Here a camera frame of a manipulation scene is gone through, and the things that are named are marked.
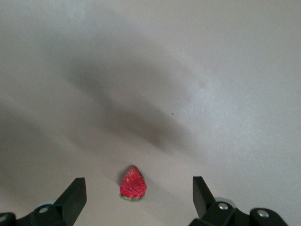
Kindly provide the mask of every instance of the screw head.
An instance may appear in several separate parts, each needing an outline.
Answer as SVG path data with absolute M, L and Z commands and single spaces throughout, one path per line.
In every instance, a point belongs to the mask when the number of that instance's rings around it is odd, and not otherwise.
M 48 207 L 46 206 L 46 207 L 40 209 L 40 210 L 39 210 L 39 213 L 46 213 L 47 210 L 48 210 Z
M 0 223 L 3 222 L 3 221 L 5 221 L 7 217 L 8 217 L 7 214 L 5 214 L 2 217 L 0 217 Z
M 227 204 L 225 204 L 224 202 L 219 203 L 219 204 L 218 204 L 218 207 L 219 207 L 221 210 L 227 210 L 227 209 L 228 209 Z
M 268 217 L 269 217 L 268 212 L 265 211 L 265 210 L 258 210 L 257 213 L 258 213 L 258 215 L 261 216 L 262 218 L 268 218 Z

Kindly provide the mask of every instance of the black plastic bracket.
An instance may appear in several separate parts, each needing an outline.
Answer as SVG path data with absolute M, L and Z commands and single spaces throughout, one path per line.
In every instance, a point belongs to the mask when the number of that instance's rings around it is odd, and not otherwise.
M 86 182 L 76 178 L 54 204 L 39 206 L 27 216 L 0 213 L 0 226 L 72 226 L 87 202 Z
M 193 203 L 199 219 L 190 226 L 287 226 L 272 210 L 255 208 L 247 215 L 227 202 L 217 202 L 202 177 L 193 177 Z

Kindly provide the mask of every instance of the red strawberry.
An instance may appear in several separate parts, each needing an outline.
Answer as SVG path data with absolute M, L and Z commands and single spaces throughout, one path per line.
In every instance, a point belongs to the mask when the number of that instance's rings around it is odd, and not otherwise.
M 133 166 L 126 174 L 120 186 L 120 197 L 135 202 L 144 197 L 146 183 L 136 166 Z

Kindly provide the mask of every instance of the strawberry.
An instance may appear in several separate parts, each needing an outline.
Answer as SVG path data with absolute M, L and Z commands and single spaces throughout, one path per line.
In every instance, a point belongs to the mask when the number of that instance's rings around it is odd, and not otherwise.
M 120 197 L 124 200 L 136 202 L 144 197 L 146 183 L 136 166 L 133 166 L 126 174 L 120 186 Z

